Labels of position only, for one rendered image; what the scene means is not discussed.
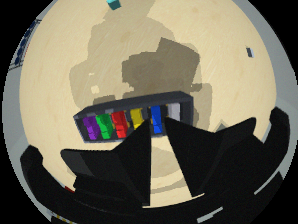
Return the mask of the white fuse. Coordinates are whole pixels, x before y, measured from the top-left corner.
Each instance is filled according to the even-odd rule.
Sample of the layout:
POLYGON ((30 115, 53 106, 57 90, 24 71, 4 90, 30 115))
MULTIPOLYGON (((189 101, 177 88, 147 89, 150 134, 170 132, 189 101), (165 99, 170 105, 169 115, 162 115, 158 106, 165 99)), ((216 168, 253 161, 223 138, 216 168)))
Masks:
POLYGON ((168 104, 168 115, 174 120, 180 121, 181 104, 170 103, 168 104))

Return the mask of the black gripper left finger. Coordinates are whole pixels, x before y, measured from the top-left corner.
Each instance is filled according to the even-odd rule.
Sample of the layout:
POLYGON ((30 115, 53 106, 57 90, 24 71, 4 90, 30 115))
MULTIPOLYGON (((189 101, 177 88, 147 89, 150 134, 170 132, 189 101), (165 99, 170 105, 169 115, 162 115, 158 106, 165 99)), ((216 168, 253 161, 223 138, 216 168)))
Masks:
POLYGON ((74 175, 90 179, 120 181, 130 193, 150 206, 152 196, 152 132, 149 120, 145 120, 121 144, 110 151, 82 151, 61 149, 61 159, 74 175))

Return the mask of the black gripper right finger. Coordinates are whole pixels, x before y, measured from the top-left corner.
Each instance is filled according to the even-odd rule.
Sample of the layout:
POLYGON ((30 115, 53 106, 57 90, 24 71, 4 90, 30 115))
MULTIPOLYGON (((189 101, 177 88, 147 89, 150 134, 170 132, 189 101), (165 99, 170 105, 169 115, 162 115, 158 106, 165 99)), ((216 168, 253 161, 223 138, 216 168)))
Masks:
POLYGON ((204 194, 204 186, 216 171, 222 153, 254 133, 255 125, 257 117, 253 116, 214 133, 184 124, 172 117, 164 117, 166 136, 192 193, 190 196, 204 194))

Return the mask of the small teal cube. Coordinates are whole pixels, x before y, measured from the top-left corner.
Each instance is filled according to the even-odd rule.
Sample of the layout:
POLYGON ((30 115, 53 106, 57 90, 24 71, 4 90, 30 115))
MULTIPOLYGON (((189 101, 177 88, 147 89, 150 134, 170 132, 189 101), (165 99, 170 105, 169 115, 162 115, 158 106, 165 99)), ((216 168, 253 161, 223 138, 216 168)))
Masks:
POLYGON ((108 2, 109 8, 112 8, 112 11, 121 7, 121 3, 118 0, 106 0, 106 2, 108 2))

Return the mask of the yellow fuse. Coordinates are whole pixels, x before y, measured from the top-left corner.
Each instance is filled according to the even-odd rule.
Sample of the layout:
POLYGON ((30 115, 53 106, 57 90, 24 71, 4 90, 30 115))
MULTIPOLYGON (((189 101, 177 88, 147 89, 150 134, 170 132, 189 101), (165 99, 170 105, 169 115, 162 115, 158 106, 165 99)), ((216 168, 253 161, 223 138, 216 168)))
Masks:
POLYGON ((141 108, 130 109, 130 115, 132 115, 134 131, 136 131, 136 129, 140 127, 142 123, 144 123, 144 121, 142 121, 141 108))

